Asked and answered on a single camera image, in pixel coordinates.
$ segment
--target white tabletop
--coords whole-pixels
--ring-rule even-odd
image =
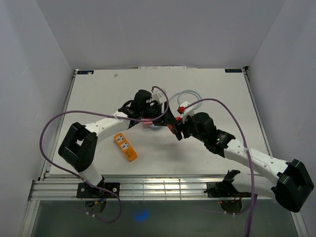
[[[87,110],[113,114],[124,102],[134,98],[139,89],[150,91],[153,85],[164,88],[169,97],[185,89],[192,89],[203,98],[216,98],[226,104],[239,121],[249,147],[267,154],[266,144],[252,104],[243,73],[226,73],[224,69],[129,69],[95,70],[92,75],[77,75],[67,110]],[[196,98],[185,94],[181,101],[193,102]],[[177,100],[171,110],[178,115]],[[197,112],[207,112],[218,129],[241,135],[227,111],[216,102],[205,101]],[[53,161],[74,170],[57,153],[72,123],[81,124],[100,120],[86,114],[66,115],[62,124]],[[113,137],[98,144],[94,163],[101,174],[108,175],[209,175],[226,174],[228,170],[249,169],[235,161],[209,152],[204,144],[190,137],[178,141],[167,127],[151,130],[143,124],[122,132],[138,158],[129,162],[114,142]],[[67,173],[51,167],[51,175]]]

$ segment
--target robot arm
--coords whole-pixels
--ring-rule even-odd
[[[243,143],[235,136],[217,129],[207,113],[194,114],[193,107],[185,109],[188,105],[185,101],[178,109],[182,118],[176,119],[168,109],[160,119],[154,121],[154,125],[168,126],[178,140],[193,136],[203,142],[210,152],[249,167]],[[104,118],[86,125],[78,122],[72,124],[58,154],[72,165],[83,179],[102,187],[104,179],[93,165],[96,145],[119,131],[133,127],[140,119],[153,119],[162,115],[165,108],[166,101],[161,91],[151,94],[139,90],[134,100],[127,101],[113,114],[114,118]],[[314,189],[304,164],[296,159],[292,162],[280,160],[255,149],[249,151],[254,170],[264,176],[255,176],[255,192],[276,198],[284,208],[298,212]],[[232,170],[222,182],[208,188],[207,192],[212,197],[230,197],[238,192],[250,192],[250,188],[250,175]]]

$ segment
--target white wall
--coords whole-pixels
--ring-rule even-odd
[[[0,236],[15,237],[43,165],[41,129],[61,111],[72,69],[35,0],[0,0],[0,31]]]
[[[249,65],[284,0],[37,0],[73,69]]]
[[[287,0],[250,67],[259,113],[276,157],[301,160],[316,184],[316,1]],[[316,191],[302,208],[316,236]]]

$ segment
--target power outlet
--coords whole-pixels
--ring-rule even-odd
[[[123,150],[126,150],[127,148],[129,148],[129,145],[127,142],[124,142],[123,144],[121,144],[121,147]]]
[[[123,138],[122,135],[120,135],[120,136],[116,137],[116,140],[117,140],[118,142],[122,142],[122,141],[124,141],[124,138]]]

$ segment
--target glass panel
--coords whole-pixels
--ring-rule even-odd
[[[244,235],[248,212],[238,215],[210,213],[223,211],[209,201],[123,201],[121,218],[113,223],[85,215],[84,201],[41,201],[32,237],[238,237]],[[246,207],[249,200],[243,200]],[[101,216],[110,219],[118,213],[118,203],[108,201]],[[296,237],[289,211],[275,201],[257,201],[251,236]]]

